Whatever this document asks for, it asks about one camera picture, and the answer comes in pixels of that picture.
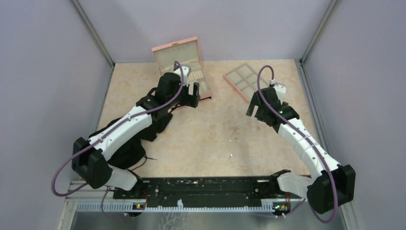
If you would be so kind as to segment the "pink divided tray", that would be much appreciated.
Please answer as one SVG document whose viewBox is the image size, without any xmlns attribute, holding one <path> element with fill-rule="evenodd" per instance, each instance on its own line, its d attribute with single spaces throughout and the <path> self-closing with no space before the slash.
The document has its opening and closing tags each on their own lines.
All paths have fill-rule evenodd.
<svg viewBox="0 0 406 230">
<path fill-rule="evenodd" d="M 223 76 L 228 85 L 246 102 L 258 90 L 257 72 L 247 63 L 244 63 Z"/>
</svg>

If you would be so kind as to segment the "pink jewelry box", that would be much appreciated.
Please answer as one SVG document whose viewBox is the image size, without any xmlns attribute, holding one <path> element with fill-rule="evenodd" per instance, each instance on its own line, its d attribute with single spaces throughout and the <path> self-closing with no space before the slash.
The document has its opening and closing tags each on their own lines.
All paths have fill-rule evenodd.
<svg viewBox="0 0 406 230">
<path fill-rule="evenodd" d="M 212 89 L 203 71 L 197 37 L 157 46 L 152 48 L 152 52 L 161 74 L 173 71 L 174 61 L 189 66 L 191 71 L 188 82 L 199 83 L 199 94 L 202 100 L 212 98 Z"/>
</svg>

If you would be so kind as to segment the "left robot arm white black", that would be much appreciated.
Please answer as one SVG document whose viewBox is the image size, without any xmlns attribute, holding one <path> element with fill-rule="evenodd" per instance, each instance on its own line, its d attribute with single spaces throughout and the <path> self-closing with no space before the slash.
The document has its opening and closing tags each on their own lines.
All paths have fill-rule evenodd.
<svg viewBox="0 0 406 230">
<path fill-rule="evenodd" d="M 145 155 L 142 140 L 153 141 L 165 130 L 179 106 L 196 108 L 200 100 L 199 83 L 189 83 L 192 69 L 174 65 L 124 116 L 111 121 L 88 139 L 73 144 L 72 169 L 93 189 L 112 186 L 124 189 L 131 198 L 144 191 L 140 177 L 129 170 Z"/>
</svg>

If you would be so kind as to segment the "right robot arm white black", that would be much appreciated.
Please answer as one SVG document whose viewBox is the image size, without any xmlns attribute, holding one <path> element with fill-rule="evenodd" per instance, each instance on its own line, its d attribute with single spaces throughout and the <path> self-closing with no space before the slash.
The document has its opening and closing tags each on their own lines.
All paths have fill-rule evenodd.
<svg viewBox="0 0 406 230">
<path fill-rule="evenodd" d="M 354 199 L 355 170 L 341 165 L 332 158 L 305 128 L 299 114 L 280 97 L 286 88 L 274 84 L 253 93 L 247 116 L 272 127 L 284 138 L 305 164 L 310 176 L 295 174 L 289 170 L 275 173 L 270 183 L 270 193 L 283 197 L 287 192 L 307 199 L 311 208 L 324 214 Z"/>
</svg>

